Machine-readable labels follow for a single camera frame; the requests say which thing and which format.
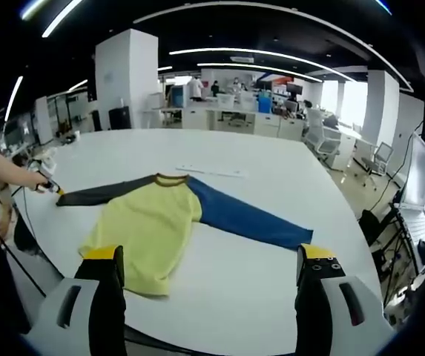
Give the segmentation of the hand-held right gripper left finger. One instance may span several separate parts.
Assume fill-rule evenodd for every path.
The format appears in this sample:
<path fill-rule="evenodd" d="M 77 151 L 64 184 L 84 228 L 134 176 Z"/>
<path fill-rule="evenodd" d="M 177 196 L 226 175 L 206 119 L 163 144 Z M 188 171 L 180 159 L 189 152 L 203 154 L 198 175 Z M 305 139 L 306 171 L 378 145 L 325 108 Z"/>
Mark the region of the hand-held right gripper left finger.
<path fill-rule="evenodd" d="M 126 355 L 123 248 L 94 248 L 41 304 L 29 332 L 38 355 Z"/>

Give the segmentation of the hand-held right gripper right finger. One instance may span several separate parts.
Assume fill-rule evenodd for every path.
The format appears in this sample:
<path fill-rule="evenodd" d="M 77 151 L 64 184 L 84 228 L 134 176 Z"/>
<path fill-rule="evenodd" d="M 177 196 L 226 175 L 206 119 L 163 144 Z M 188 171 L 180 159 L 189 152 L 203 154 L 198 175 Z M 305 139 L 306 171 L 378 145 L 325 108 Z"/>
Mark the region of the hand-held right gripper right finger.
<path fill-rule="evenodd" d="M 377 355 L 395 333 L 380 298 L 315 245 L 297 250 L 294 308 L 296 355 Z"/>

